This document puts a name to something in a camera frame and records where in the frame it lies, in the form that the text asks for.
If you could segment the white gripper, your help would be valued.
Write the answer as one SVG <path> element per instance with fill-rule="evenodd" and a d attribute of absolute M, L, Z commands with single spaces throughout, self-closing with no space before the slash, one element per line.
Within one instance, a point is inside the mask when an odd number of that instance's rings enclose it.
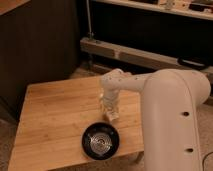
<path fill-rule="evenodd" d="M 119 90 L 104 89 L 100 95 L 100 103 L 103 108 L 103 114 L 107 114 L 108 110 L 113 110 L 113 115 L 119 117 L 118 98 Z"/>

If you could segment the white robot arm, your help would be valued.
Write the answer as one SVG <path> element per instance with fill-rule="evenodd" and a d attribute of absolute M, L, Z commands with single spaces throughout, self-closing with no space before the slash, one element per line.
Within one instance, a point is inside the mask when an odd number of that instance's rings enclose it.
<path fill-rule="evenodd" d="M 100 79 L 103 114 L 118 118 L 121 90 L 140 94 L 145 171 L 203 171 L 197 108 L 211 85 L 196 70 L 163 69 L 129 75 L 114 69 Z"/>

